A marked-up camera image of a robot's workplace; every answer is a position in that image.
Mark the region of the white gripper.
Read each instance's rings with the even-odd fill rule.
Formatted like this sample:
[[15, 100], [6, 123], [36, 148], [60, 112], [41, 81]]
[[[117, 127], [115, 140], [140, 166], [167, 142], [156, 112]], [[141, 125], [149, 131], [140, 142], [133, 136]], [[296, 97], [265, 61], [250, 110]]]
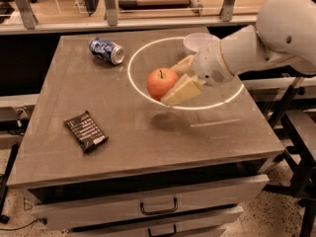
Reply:
[[219, 40], [209, 42], [195, 56], [186, 56], [171, 69], [182, 77], [161, 99], [167, 106], [176, 106], [198, 96], [204, 84], [217, 87], [234, 78], [224, 61]]

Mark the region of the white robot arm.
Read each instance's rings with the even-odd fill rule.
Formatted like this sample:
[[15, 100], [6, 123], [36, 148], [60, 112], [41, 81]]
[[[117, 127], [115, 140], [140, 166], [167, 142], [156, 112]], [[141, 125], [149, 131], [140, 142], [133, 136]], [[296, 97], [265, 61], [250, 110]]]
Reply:
[[177, 106], [248, 71], [285, 65], [316, 74], [316, 4], [312, 0], [267, 0], [254, 25], [220, 40], [211, 40], [173, 68], [179, 81], [161, 99]]

